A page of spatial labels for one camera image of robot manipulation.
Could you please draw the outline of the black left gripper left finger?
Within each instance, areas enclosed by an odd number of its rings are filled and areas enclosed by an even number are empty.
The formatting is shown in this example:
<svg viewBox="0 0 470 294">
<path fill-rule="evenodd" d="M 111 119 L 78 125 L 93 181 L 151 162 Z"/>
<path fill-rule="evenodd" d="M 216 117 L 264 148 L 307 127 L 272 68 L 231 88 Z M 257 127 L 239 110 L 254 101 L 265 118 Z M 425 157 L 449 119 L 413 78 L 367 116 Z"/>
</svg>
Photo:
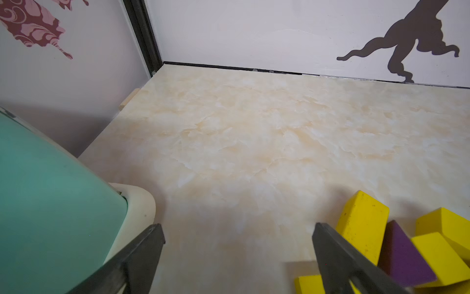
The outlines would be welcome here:
<svg viewBox="0 0 470 294">
<path fill-rule="evenodd" d="M 70 294 L 148 294 L 165 244 L 160 224 L 150 225 Z"/>
</svg>

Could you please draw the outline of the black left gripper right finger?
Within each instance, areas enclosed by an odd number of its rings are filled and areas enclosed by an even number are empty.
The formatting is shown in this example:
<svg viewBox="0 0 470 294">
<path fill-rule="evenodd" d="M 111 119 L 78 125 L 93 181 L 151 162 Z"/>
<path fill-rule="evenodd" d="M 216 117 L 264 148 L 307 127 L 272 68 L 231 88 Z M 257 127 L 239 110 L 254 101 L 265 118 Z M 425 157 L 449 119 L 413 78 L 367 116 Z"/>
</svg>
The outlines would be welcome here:
<svg viewBox="0 0 470 294">
<path fill-rule="evenodd" d="M 329 224 L 318 222 L 312 235 L 327 294 L 406 294 L 384 271 L 363 256 Z"/>
</svg>

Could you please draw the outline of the yellow rectangular block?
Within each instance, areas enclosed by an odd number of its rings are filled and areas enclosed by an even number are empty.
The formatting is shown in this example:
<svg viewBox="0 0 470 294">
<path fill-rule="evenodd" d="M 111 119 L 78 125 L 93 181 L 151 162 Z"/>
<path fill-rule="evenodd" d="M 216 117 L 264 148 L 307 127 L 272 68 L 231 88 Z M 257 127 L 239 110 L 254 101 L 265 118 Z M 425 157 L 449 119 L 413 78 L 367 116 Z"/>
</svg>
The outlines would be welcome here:
<svg viewBox="0 0 470 294">
<path fill-rule="evenodd" d="M 336 231 L 374 265 L 378 264 L 390 209 L 363 191 L 345 204 Z"/>
</svg>

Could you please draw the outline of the yellow cube block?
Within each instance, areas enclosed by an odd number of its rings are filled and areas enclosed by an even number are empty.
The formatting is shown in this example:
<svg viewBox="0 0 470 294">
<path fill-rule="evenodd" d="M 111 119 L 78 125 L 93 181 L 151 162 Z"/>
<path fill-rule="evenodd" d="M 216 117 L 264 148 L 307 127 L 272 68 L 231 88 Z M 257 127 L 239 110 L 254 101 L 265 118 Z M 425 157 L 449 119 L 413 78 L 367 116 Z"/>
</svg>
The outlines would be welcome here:
<svg viewBox="0 0 470 294">
<path fill-rule="evenodd" d="M 411 241 L 437 276 L 436 281 L 417 288 L 444 287 L 470 279 L 469 266 L 440 233 L 415 236 Z"/>
</svg>

